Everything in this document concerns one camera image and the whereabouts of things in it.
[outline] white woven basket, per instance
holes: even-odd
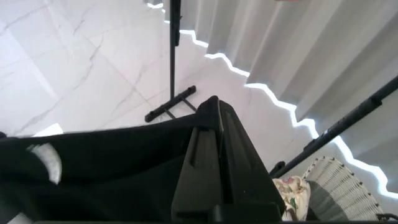
[[[309,206],[322,221],[378,220],[382,213],[363,183],[335,158],[316,159],[303,178],[311,185]]]

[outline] white curtain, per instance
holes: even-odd
[[[297,121],[314,119],[319,133],[398,73],[396,0],[182,0],[181,16],[208,54],[225,54],[250,73],[247,83],[297,105]],[[398,92],[341,137],[398,192]]]

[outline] black fabric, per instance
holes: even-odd
[[[217,101],[211,98],[196,114],[149,126],[3,139],[0,195],[33,221],[170,221],[192,129],[218,129]],[[58,185],[49,181],[43,163],[27,150],[46,143],[62,161]]]

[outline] laundry basket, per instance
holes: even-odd
[[[364,184],[335,158],[322,157],[304,173],[309,207],[321,221],[378,220],[382,210]]]

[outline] marble floor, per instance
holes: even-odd
[[[53,124],[64,132],[146,125],[144,116],[169,98],[169,25],[142,0],[0,0],[0,131],[33,135]],[[312,139],[222,58],[182,34],[176,92],[191,85],[198,106],[216,95],[231,104],[267,169],[289,161]],[[192,113],[185,104],[171,109]],[[170,119],[163,115],[151,123]],[[344,157],[329,143],[316,156]],[[368,180],[377,192],[374,179]]]

